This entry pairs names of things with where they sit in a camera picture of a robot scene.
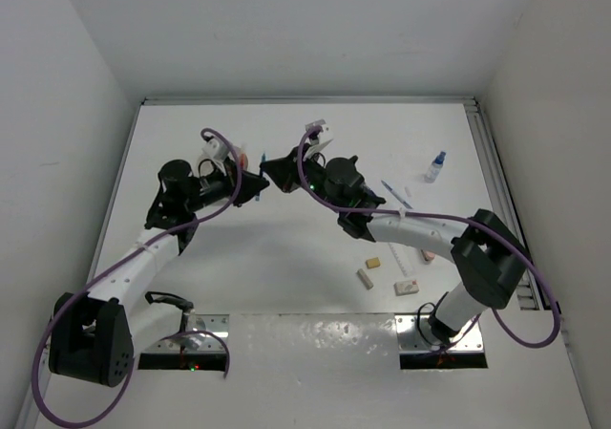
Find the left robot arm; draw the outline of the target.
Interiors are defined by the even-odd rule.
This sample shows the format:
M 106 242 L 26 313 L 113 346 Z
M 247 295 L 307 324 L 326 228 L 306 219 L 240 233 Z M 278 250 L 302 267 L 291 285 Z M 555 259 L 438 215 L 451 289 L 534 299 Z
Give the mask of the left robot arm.
M 240 206 L 270 185 L 262 175 L 239 170 L 231 159 L 213 165 L 201 177 L 188 161 L 168 161 L 158 171 L 158 182 L 144 228 L 124 264 L 110 267 L 74 302 L 69 293 L 57 300 L 49 356 L 52 373 L 118 385 L 135 354 L 136 329 L 129 313 L 157 274 L 190 244 L 199 226 L 198 212 L 217 202 Z

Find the blue crayon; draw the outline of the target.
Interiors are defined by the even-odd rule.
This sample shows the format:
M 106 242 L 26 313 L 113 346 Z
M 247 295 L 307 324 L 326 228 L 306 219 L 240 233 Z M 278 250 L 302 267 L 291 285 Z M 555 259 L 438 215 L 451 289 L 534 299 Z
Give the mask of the blue crayon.
M 260 159 L 260 166 L 259 166 L 259 176 L 263 178 L 263 169 L 261 168 L 261 165 L 266 161 L 266 153 L 263 151 L 262 155 L 261 155 L 261 159 Z M 261 192 L 262 190 L 256 195 L 255 197 L 255 201 L 259 202 L 261 199 Z

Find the clear blue pen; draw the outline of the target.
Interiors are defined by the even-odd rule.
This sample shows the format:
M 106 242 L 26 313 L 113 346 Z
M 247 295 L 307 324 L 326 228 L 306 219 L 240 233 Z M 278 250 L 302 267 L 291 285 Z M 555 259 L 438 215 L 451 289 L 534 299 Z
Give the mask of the clear blue pen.
M 393 189 L 386 181 L 382 180 L 381 184 L 388 190 L 388 192 L 397 202 L 399 202 L 406 209 L 412 209 L 412 206 L 407 202 L 407 200 L 402 197 L 395 189 Z

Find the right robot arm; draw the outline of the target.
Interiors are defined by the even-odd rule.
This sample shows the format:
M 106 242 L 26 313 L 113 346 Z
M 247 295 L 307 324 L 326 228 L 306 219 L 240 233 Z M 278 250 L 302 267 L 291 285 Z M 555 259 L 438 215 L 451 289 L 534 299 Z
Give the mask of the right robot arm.
M 321 165 L 288 156 L 264 161 L 260 168 L 283 192 L 304 188 L 338 214 L 351 237 L 432 252 L 455 265 L 459 283 L 435 303 L 421 332 L 432 345 L 448 345 L 463 326 L 487 309 L 502 310 L 530 261 L 515 236 L 494 214 L 479 209 L 471 218 L 394 212 L 367 186 L 355 157 Z

